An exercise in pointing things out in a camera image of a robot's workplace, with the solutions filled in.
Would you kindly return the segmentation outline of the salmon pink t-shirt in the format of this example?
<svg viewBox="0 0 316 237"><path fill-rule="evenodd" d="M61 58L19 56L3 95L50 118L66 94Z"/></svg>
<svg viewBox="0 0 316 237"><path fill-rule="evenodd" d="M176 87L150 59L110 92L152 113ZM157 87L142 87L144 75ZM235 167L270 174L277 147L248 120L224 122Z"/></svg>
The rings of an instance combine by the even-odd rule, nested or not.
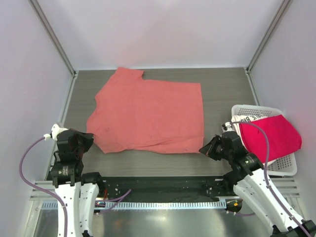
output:
<svg viewBox="0 0 316 237"><path fill-rule="evenodd" d="M144 79L143 71L118 68L95 95L87 132L104 153L125 150L197 153L203 146L200 83Z"/></svg>

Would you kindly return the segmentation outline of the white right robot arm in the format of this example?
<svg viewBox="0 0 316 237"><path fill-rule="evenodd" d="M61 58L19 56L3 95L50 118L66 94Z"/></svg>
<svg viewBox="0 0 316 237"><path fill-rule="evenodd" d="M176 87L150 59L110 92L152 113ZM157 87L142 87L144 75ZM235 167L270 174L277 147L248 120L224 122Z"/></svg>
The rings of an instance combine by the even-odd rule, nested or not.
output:
<svg viewBox="0 0 316 237"><path fill-rule="evenodd" d="M252 209L272 237L314 237L316 225L292 208L271 178L262 162L246 150L234 131L216 135L200 153L213 160L225 159L232 170L223 177L223 191L236 194Z"/></svg>

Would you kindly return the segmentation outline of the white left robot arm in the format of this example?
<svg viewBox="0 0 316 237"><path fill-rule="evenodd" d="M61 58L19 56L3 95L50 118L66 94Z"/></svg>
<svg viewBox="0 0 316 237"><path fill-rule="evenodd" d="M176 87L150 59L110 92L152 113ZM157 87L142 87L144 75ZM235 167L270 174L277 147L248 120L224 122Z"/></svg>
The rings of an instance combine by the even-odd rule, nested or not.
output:
<svg viewBox="0 0 316 237"><path fill-rule="evenodd" d="M58 200L58 235L91 237L96 198L105 191L100 173L82 172L82 157L93 145L93 134L54 124L51 137L57 145L50 176Z"/></svg>

